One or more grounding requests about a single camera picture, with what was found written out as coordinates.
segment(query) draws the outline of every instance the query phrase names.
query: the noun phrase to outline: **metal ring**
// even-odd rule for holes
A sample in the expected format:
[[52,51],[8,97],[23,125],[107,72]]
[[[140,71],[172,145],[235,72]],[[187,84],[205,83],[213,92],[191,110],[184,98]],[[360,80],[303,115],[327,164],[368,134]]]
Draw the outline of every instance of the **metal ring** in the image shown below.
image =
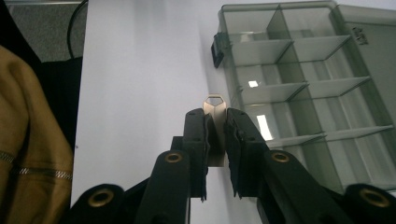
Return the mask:
[[183,157],[179,154],[179,153],[169,153],[168,155],[166,155],[165,160],[167,162],[178,162],[181,161],[181,159],[183,159]]
[[389,207],[390,206],[390,201],[381,193],[376,192],[371,189],[361,189],[359,192],[359,195],[366,201],[367,203],[370,203],[371,205],[377,206],[377,207]]
[[279,161],[279,162],[288,162],[290,159],[289,159],[289,156],[288,155],[286,155],[285,153],[282,153],[282,152],[274,152],[272,155],[271,155],[271,158],[274,160],[274,161]]
[[114,192],[110,189],[99,189],[88,200],[91,207],[102,207],[111,202],[114,198]]

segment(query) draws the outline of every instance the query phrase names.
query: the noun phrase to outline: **table surface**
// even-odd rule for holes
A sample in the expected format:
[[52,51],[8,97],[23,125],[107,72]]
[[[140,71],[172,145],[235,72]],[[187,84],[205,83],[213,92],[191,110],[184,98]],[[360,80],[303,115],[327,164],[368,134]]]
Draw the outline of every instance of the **table surface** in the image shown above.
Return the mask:
[[[172,137],[183,134],[188,111],[210,92],[230,102],[210,53],[218,11],[263,2],[90,1],[72,203],[99,184],[128,189],[146,179]],[[338,3],[396,9],[394,0]],[[261,223],[254,199],[233,197],[229,176],[228,165],[209,169],[208,200],[191,200],[191,223]]]

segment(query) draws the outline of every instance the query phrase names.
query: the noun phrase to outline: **brown jacket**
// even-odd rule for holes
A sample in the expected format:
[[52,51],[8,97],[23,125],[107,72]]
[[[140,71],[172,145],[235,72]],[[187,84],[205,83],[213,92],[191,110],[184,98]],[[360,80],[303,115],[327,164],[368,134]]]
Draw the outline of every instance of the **brown jacket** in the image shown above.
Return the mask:
[[0,46],[0,223],[58,223],[73,155],[35,76]]

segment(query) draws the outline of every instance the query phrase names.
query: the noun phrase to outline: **black pants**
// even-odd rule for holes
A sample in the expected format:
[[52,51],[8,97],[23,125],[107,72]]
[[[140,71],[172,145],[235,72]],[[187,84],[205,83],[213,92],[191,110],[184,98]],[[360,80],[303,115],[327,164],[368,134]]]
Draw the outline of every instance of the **black pants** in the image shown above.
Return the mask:
[[18,55],[35,71],[49,107],[74,150],[82,58],[65,62],[40,62],[12,20],[3,0],[0,0],[0,31],[0,45]]

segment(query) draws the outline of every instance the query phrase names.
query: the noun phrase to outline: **gray carpet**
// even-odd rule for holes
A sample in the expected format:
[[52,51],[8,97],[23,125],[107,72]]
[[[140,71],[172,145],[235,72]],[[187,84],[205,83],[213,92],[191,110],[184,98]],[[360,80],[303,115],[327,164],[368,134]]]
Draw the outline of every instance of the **gray carpet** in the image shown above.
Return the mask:
[[[70,59],[67,49],[67,27],[77,4],[71,5],[8,5],[9,12],[21,33],[41,62]],[[71,32],[75,57],[84,50],[86,4],[76,16]]]

